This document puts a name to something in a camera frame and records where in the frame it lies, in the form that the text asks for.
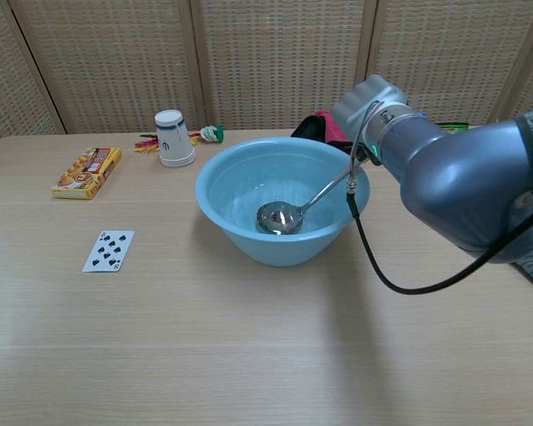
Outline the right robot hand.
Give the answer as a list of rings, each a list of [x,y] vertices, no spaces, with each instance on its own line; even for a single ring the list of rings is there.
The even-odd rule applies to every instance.
[[[378,106],[407,103],[406,94],[383,76],[372,74],[330,108],[335,123],[350,142],[360,140],[362,124]]]

